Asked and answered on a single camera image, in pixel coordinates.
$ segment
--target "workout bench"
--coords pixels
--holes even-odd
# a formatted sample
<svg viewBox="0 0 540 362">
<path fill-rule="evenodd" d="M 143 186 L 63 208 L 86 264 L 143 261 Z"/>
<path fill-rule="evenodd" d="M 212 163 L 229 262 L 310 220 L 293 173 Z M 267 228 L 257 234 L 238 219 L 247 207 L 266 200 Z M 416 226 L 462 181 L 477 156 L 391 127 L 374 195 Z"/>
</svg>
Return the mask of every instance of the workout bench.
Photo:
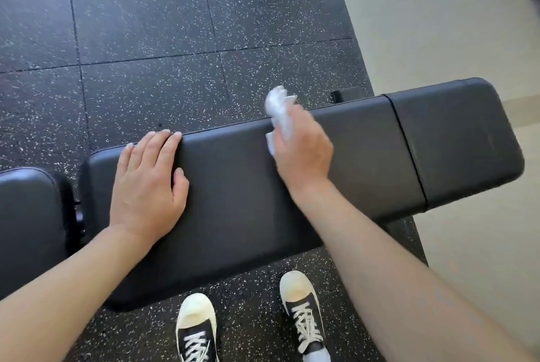
<svg viewBox="0 0 540 362">
<path fill-rule="evenodd" d="M 334 143 L 330 179 L 375 222 L 424 212 L 518 178 L 523 155 L 494 88 L 474 78 L 312 110 Z M 107 301 L 131 310 L 321 245 L 275 170 L 269 119 L 189 133 L 175 157 L 190 180 L 179 224 Z M 92 153 L 69 182 L 39 168 L 0 173 L 0 298 L 109 224 L 121 146 Z"/>
</svg>

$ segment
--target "hand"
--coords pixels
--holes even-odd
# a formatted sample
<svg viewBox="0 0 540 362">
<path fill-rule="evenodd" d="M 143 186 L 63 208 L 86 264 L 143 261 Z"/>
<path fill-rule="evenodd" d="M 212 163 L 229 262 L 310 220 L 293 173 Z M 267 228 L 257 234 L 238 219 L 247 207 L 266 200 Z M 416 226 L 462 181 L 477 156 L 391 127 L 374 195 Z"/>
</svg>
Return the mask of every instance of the hand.
<svg viewBox="0 0 540 362">
<path fill-rule="evenodd" d="M 302 106 L 289 108 L 289 115 L 293 134 L 285 141 L 280 129 L 274 130 L 274 157 L 279 175 L 294 199 L 298 193 L 328 181 L 334 146 Z"/>
<path fill-rule="evenodd" d="M 181 133 L 150 132 L 120 155 L 112 189 L 110 228 L 140 237 L 147 248 L 165 236 L 186 208 L 189 182 L 184 171 L 171 172 Z"/>
</svg>

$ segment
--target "person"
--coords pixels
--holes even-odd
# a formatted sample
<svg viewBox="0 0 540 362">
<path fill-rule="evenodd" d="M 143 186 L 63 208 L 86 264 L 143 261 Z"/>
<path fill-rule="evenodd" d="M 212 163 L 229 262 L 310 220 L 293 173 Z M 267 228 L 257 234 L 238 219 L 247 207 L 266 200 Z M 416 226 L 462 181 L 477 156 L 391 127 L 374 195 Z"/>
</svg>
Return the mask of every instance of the person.
<svg viewBox="0 0 540 362">
<path fill-rule="evenodd" d="M 275 162 L 292 199 L 332 256 L 356 311 L 387 361 L 531 361 L 499 325 L 351 205 L 328 179 L 333 146 L 301 106 L 293 134 L 274 132 Z M 189 183 L 171 171 L 180 133 L 150 132 L 118 161 L 110 226 L 79 252 L 0 302 L 0 360 L 62 361 L 127 273 L 177 223 Z M 280 281 L 305 362 L 329 360 L 319 302 L 298 271 Z M 200 293 L 182 303 L 183 362 L 217 361 L 215 311 Z"/>
</svg>

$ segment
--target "forearm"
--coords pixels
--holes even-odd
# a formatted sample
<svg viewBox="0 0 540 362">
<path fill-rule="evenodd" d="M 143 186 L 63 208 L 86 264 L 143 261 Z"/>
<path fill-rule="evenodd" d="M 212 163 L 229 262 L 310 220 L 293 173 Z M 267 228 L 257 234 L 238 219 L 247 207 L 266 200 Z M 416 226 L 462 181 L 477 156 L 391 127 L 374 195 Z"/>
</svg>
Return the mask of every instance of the forearm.
<svg viewBox="0 0 540 362">
<path fill-rule="evenodd" d="M 63 360 L 149 248 L 125 231 L 105 229 L 79 252 L 1 301 L 0 360 Z"/>
<path fill-rule="evenodd" d="M 352 206 L 330 182 L 293 194 L 389 361 L 530 360 L 521 345 Z"/>
</svg>

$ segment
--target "person's right shoe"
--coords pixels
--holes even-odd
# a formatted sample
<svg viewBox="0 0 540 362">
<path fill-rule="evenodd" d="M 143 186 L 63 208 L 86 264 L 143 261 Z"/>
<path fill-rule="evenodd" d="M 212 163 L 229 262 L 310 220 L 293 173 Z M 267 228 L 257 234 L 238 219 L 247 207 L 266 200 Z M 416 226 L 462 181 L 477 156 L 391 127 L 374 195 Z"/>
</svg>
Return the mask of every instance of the person's right shoe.
<svg viewBox="0 0 540 362">
<path fill-rule="evenodd" d="M 300 271 L 289 271 L 279 283 L 281 301 L 298 331 L 298 351 L 304 358 L 325 349 L 319 299 L 309 279 Z"/>
<path fill-rule="evenodd" d="M 181 362 L 219 362 L 215 350 L 215 311 L 201 293 L 187 297 L 178 312 L 176 341 Z"/>
</svg>

